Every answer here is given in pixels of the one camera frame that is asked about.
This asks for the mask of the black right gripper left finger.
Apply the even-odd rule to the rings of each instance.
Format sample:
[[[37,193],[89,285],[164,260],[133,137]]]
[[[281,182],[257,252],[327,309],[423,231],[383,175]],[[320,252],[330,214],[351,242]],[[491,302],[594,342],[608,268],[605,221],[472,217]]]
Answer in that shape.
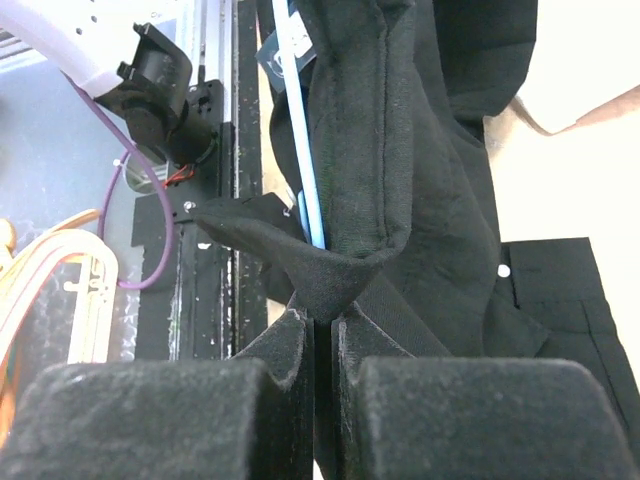
[[[5,479],[309,479],[313,320],[297,304],[227,360],[58,365],[27,388]]]

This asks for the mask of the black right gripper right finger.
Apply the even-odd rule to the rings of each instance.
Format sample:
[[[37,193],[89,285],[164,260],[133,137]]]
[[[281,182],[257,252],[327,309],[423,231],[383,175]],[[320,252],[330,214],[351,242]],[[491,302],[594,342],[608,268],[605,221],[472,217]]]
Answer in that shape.
[[[331,327],[335,479],[634,479],[592,374],[565,360],[415,357],[352,308]]]

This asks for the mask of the light blue wire hanger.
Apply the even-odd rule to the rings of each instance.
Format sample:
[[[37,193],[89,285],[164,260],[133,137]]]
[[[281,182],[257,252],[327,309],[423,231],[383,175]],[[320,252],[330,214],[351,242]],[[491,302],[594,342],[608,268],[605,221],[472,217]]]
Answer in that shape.
[[[325,249],[323,219],[310,149],[306,114],[295,61],[293,41],[289,32],[290,15],[288,2],[285,0],[273,0],[272,9],[294,145],[302,183],[302,198],[304,199],[304,206],[306,208],[308,234],[310,242],[314,247]]]

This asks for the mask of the black button shirt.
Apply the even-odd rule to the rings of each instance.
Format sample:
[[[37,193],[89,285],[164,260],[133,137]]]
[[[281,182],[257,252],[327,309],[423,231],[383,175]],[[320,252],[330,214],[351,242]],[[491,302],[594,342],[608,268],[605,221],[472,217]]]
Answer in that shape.
[[[352,308],[415,357],[583,366],[639,475],[639,392],[590,242],[500,238],[483,120],[524,81],[536,3],[296,8],[314,52],[297,71],[326,248],[273,194],[243,201],[230,233],[266,264],[270,295],[313,320],[313,446],[323,476],[335,479],[331,327]]]

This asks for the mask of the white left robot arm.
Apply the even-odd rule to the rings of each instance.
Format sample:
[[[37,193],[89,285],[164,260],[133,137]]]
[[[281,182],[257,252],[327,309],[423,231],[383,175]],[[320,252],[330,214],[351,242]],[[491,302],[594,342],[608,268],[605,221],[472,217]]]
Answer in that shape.
[[[187,99],[191,61],[135,14],[123,1],[4,1],[1,26],[123,119],[136,144],[176,165],[200,164],[216,135]]]

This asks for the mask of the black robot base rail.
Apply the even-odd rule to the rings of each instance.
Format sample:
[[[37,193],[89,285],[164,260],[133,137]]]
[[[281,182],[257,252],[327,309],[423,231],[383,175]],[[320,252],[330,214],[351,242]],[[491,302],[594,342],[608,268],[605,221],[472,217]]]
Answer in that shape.
[[[138,360],[226,359],[266,329],[260,261],[230,233],[241,203],[262,192],[258,36],[252,1],[188,1],[180,11],[176,42],[193,65],[187,104],[215,144],[166,190],[174,247],[139,296]]]

